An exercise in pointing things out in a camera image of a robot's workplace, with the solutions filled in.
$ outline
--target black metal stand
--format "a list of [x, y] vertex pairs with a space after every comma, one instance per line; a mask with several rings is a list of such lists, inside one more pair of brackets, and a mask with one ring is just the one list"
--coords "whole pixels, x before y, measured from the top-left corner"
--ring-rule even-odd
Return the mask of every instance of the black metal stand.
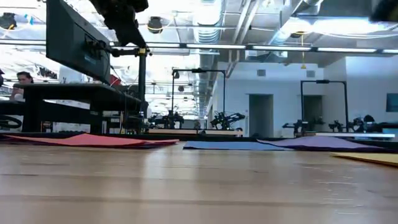
[[146, 66], [147, 66], [147, 49], [139, 49], [139, 70], [138, 70], [138, 96], [141, 100], [141, 113], [144, 118], [147, 117], [145, 108], [145, 82], [146, 82]]
[[300, 82], [300, 96], [301, 96], [301, 119], [304, 120], [304, 94], [303, 84], [304, 83], [316, 83], [316, 84], [329, 84], [329, 83], [342, 83], [344, 85], [344, 101], [345, 101], [345, 115], [346, 115], [346, 131], [349, 132], [348, 127], [348, 99], [347, 99], [347, 82], [346, 81], [330, 81], [330, 80], [302, 80]]
[[113, 49], [111, 51], [113, 57], [120, 57], [123, 55], [134, 55], [139, 57], [139, 70], [138, 70], [138, 95], [141, 100], [141, 113], [146, 118], [147, 111], [144, 109], [145, 105], [145, 82], [146, 82], [146, 58], [148, 55], [152, 56], [149, 49], [147, 48], [136, 48], [132, 50], [118, 50]]
[[216, 73], [222, 73], [223, 78], [224, 78], [224, 87], [223, 87], [223, 113], [225, 114], [225, 81], [226, 81], [226, 72], [225, 70], [207, 70], [207, 69], [201, 69], [201, 68], [194, 68], [194, 69], [173, 69], [172, 76], [173, 76], [173, 82], [172, 82], [172, 113], [174, 113], [174, 79], [175, 79], [175, 74], [177, 72], [192, 72], [192, 73], [207, 73], [207, 72], [216, 72]]

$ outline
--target ceiling pipe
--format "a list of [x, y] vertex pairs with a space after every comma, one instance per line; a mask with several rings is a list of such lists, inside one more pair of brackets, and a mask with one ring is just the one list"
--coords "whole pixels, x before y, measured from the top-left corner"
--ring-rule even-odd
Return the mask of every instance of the ceiling pipe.
[[[200, 0], [200, 5], [198, 11], [195, 12], [195, 17], [194, 20], [196, 21], [195, 25], [198, 26], [205, 26], [205, 28], [202, 29], [194, 29], [193, 33], [195, 36], [195, 42], [201, 43], [201, 44], [217, 44], [220, 37], [221, 37], [221, 31], [223, 29], [220, 29], [218, 27], [221, 27], [223, 25], [223, 16], [224, 16], [224, 11], [226, 7], [226, 0]], [[200, 56], [200, 67], [201, 68], [212, 68], [214, 65], [215, 61], [215, 56], [214, 55], [201, 55]], [[206, 85], [208, 85], [211, 74], [210, 73], [204, 73], [204, 74], [199, 74], [199, 82], [206, 82]], [[204, 85], [203, 87], [199, 87], [199, 91], [204, 91], [207, 92], [207, 86]], [[209, 99], [206, 99], [205, 101], [200, 101], [199, 102], [199, 110], [205, 111], [205, 106], [206, 106], [206, 101]]]

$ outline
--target workbench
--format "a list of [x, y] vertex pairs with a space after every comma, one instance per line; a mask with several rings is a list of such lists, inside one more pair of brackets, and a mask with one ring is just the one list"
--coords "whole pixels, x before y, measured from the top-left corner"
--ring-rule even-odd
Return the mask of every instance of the workbench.
[[[90, 118], [91, 133], [102, 133], [103, 111], [134, 111], [139, 113], [141, 101], [135, 97], [126, 95], [110, 86], [90, 83], [67, 83], [67, 84], [15, 84], [16, 88], [24, 89], [25, 113], [22, 132], [40, 132], [40, 124], [44, 117], [52, 116], [52, 121], [66, 123], [87, 123]], [[44, 100], [75, 100], [90, 104], [90, 109], [72, 108], [71, 106], [59, 105], [48, 107]]]

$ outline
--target table surface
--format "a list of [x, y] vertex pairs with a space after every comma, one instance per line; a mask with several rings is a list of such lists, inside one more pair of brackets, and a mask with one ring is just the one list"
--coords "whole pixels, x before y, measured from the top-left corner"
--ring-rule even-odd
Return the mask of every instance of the table surface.
[[398, 169], [327, 152], [0, 147], [1, 223], [396, 223]]

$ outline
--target white wall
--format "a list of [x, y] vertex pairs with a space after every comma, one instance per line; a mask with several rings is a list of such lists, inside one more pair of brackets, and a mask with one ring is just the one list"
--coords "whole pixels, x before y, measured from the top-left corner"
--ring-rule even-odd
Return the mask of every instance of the white wall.
[[349, 119], [370, 114], [376, 122], [398, 121], [386, 112], [387, 93], [398, 93], [398, 56], [346, 57]]
[[[301, 69], [301, 64], [284, 66], [279, 63], [239, 63], [232, 76], [226, 83], [226, 112], [249, 115], [250, 94], [274, 95], [274, 137], [282, 135], [282, 125], [296, 122], [301, 118], [300, 106], [300, 80], [308, 80], [306, 70]], [[266, 77], [257, 77], [257, 69], [266, 69]], [[323, 79], [323, 69], [317, 65], [308, 64], [307, 69], [315, 70], [316, 77], [310, 80]], [[306, 83], [304, 94], [322, 95], [322, 85]], [[214, 109], [222, 111], [222, 80], [218, 80], [215, 95], [218, 99]], [[243, 128], [248, 136], [248, 120], [235, 123], [234, 128]]]

